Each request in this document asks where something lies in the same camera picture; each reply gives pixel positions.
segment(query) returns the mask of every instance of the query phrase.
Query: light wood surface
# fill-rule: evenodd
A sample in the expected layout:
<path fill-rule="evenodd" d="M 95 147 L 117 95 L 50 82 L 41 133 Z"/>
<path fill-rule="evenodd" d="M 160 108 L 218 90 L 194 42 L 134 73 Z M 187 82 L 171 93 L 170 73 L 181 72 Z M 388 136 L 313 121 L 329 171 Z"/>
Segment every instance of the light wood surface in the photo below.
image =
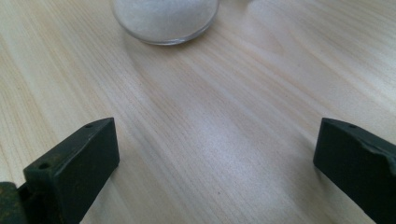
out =
<path fill-rule="evenodd" d="M 203 36 L 157 47 L 109 0 L 0 0 L 0 179 L 114 117 L 120 167 L 82 223 L 373 223 L 312 159 L 323 117 L 396 143 L 395 18 L 221 0 Z"/>

